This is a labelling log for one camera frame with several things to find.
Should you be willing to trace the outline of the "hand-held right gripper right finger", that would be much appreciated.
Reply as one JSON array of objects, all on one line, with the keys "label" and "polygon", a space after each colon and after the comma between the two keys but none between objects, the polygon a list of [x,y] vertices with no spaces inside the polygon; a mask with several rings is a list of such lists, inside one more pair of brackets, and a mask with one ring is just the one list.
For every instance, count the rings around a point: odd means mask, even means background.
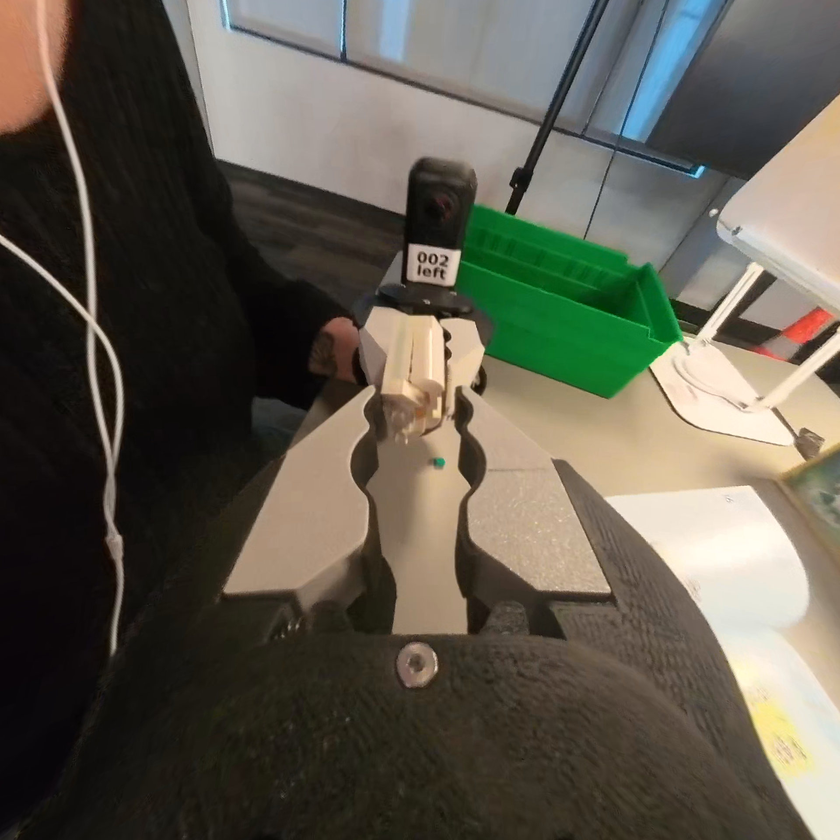
[{"label": "hand-held right gripper right finger", "polygon": [[523,607],[527,627],[547,627],[556,603],[609,603],[612,588],[550,454],[470,389],[456,402],[468,489],[455,569],[468,627],[483,627],[504,602]]}]

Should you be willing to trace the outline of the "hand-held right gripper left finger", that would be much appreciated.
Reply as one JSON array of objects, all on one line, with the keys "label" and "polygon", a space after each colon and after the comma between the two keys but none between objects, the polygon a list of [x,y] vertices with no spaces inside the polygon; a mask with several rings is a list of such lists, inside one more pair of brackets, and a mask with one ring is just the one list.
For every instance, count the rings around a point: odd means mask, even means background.
[{"label": "hand-held right gripper left finger", "polygon": [[357,627],[392,627],[396,583],[367,486],[379,467],[381,400],[365,387],[289,447],[223,588],[276,596],[299,614],[331,602]]}]

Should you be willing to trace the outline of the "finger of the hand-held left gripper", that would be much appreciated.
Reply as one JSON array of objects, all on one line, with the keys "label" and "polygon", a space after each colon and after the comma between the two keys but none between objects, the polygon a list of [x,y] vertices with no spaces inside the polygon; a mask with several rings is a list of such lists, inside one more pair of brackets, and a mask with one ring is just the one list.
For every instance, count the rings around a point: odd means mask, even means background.
[{"label": "finger of the hand-held left gripper", "polygon": [[476,323],[468,319],[445,319],[444,331],[448,338],[445,349],[447,395],[456,395],[459,387],[469,389],[480,371],[484,355],[483,344]]},{"label": "finger of the hand-held left gripper", "polygon": [[360,329],[360,363],[369,385],[403,389],[410,383],[411,318],[393,308],[373,308]]}]

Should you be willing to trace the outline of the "white and orange lego assembly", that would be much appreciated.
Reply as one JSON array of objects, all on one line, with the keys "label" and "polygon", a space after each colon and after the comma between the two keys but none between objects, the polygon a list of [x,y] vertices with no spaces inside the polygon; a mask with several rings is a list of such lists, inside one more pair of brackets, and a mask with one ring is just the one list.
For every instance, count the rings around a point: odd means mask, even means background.
[{"label": "white and orange lego assembly", "polygon": [[412,315],[411,372],[403,389],[379,389],[385,423],[395,441],[409,444],[454,415],[447,395],[445,331],[433,315]]}]

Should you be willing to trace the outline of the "person's left forearm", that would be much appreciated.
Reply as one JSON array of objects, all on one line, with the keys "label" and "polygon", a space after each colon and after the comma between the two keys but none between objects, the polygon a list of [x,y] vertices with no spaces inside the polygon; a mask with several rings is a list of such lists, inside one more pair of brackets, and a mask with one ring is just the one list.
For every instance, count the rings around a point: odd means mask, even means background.
[{"label": "person's left forearm", "polygon": [[255,343],[257,396],[309,408],[324,382],[333,380],[309,373],[312,342],[324,324],[352,319],[350,313],[307,281],[277,273],[259,256],[243,260],[229,274]]}]

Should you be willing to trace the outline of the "yellow and purple lego box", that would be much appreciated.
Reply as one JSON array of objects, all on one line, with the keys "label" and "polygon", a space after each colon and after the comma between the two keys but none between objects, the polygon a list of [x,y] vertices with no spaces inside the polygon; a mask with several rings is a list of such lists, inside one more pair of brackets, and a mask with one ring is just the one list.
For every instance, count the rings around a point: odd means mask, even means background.
[{"label": "yellow and purple lego box", "polygon": [[785,473],[780,484],[809,516],[839,529],[838,444]]}]

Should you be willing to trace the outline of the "person's left hand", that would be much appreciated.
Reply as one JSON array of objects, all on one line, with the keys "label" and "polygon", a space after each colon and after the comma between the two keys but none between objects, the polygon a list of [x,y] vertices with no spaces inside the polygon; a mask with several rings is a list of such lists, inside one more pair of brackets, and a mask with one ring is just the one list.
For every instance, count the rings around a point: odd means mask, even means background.
[{"label": "person's left hand", "polygon": [[310,374],[354,385],[364,376],[358,374],[361,336],[351,318],[333,318],[318,331],[308,357]]}]

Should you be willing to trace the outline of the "green plastic bin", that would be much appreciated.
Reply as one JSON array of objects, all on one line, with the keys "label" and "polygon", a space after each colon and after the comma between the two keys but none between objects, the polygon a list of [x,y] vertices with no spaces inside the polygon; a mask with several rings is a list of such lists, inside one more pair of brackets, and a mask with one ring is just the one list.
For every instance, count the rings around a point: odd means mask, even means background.
[{"label": "green plastic bin", "polygon": [[493,326],[486,353],[613,398],[683,333],[650,264],[474,205],[456,289]]}]

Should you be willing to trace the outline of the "black tripod pole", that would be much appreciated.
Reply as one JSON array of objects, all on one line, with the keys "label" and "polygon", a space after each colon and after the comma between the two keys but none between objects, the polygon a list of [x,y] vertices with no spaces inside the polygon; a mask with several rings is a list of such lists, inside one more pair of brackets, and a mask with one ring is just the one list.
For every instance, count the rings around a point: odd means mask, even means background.
[{"label": "black tripod pole", "polygon": [[528,156],[524,164],[517,167],[511,176],[509,184],[511,194],[505,209],[508,215],[515,216],[517,214],[522,203],[522,198],[530,187],[539,159],[560,116],[563,105],[571,92],[574,81],[578,76],[583,60],[592,44],[608,5],[609,1],[593,1],[590,7],[581,32],[574,43],[570,57],[566,62],[560,81],[549,103],[549,107],[544,114],[539,130],[532,142]]}]

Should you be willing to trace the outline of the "light blue instruction booklet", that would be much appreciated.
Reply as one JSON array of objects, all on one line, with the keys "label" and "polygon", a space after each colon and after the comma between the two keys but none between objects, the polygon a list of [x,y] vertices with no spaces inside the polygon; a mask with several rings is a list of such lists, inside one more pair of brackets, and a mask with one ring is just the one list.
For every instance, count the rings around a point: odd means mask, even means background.
[{"label": "light blue instruction booklet", "polygon": [[812,586],[756,490],[730,486],[610,496],[684,585],[715,634],[759,740],[792,799],[838,801],[838,709],[783,633]]}]

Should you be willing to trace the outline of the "person's black sweater torso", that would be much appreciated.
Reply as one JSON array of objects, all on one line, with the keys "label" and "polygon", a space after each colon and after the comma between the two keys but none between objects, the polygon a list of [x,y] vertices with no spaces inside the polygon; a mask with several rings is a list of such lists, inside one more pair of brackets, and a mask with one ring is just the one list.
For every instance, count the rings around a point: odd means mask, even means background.
[{"label": "person's black sweater torso", "polygon": [[[73,2],[60,86],[125,386],[121,627],[257,468],[234,214],[160,2]],[[55,783],[108,654],[114,572],[75,312],[2,248],[2,829]]]}]

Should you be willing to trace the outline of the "orange striped cone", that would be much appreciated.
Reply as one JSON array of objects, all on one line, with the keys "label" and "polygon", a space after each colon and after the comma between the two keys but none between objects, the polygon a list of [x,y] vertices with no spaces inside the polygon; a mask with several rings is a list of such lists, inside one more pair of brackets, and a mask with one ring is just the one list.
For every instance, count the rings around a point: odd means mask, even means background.
[{"label": "orange striped cone", "polygon": [[791,361],[803,345],[818,337],[835,320],[831,312],[815,308],[752,351],[777,361]]}]

